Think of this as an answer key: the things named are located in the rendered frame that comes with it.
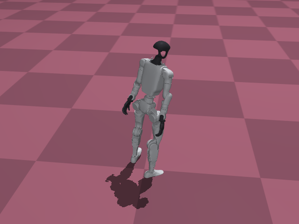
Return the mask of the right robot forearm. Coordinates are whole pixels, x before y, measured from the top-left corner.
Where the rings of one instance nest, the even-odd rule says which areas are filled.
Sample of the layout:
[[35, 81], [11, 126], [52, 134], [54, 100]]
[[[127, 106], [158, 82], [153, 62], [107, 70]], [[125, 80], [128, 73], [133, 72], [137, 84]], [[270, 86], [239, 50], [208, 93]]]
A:
[[165, 97], [165, 100], [163, 100], [161, 103], [161, 109], [160, 109], [160, 114], [158, 117], [160, 117], [160, 115], [164, 116], [164, 120], [166, 119], [166, 114], [167, 114], [167, 110], [168, 110], [168, 105], [170, 104], [170, 101], [172, 99], [172, 94], [168, 93]]

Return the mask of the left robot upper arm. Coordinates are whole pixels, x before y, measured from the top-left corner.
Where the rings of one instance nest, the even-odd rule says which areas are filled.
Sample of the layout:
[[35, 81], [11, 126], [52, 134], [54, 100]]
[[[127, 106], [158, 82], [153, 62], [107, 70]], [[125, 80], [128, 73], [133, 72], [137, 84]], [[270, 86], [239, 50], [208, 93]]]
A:
[[139, 70], [138, 70], [138, 74], [137, 74], [137, 78], [136, 78], [136, 82], [139, 84], [141, 84], [142, 72], [143, 72], [143, 68], [144, 68], [144, 64], [145, 64], [146, 60], [148, 60], [148, 58], [143, 58], [139, 62], [140, 66], [139, 66]]

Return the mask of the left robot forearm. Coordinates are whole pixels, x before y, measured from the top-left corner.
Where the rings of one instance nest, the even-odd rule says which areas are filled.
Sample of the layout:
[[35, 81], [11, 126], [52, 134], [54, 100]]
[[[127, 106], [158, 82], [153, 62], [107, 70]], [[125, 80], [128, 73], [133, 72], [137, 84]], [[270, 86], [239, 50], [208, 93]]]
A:
[[[138, 92], [139, 92], [139, 89], [140, 89], [141, 85], [140, 85], [139, 83], [137, 83], [136, 80], [135, 80], [133, 86], [134, 86], [134, 87], [133, 87], [133, 89], [132, 89], [130, 95], [133, 96], [132, 100], [135, 100], [135, 98], [136, 98], [136, 96], [137, 96], [137, 94], [138, 94]], [[129, 96], [130, 96], [130, 95], [129, 95]]]

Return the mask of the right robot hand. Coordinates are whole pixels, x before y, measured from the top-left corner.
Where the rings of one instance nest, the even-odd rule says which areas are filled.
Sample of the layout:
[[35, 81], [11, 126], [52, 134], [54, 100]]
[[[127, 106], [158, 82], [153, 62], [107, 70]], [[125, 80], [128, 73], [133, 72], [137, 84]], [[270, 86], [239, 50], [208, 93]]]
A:
[[159, 130], [159, 133], [158, 134], [155, 134], [157, 137], [159, 137], [160, 135], [162, 135], [163, 133], [163, 129], [164, 129], [164, 116], [163, 115], [160, 115], [159, 117], [159, 121], [160, 121], [160, 130]]

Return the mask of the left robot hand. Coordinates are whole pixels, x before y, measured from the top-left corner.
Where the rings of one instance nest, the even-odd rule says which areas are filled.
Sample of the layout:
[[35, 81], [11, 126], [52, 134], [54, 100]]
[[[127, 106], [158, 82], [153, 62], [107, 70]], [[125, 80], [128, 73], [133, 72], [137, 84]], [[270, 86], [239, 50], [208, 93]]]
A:
[[129, 105], [130, 105], [131, 102], [133, 102], [132, 98], [133, 98], [133, 96], [130, 95], [129, 98], [128, 98], [128, 100], [127, 100], [127, 102], [124, 104], [124, 107], [123, 107], [123, 109], [122, 109], [122, 112], [123, 112], [125, 115], [127, 114], [127, 108], [128, 108], [128, 110], [130, 110]]

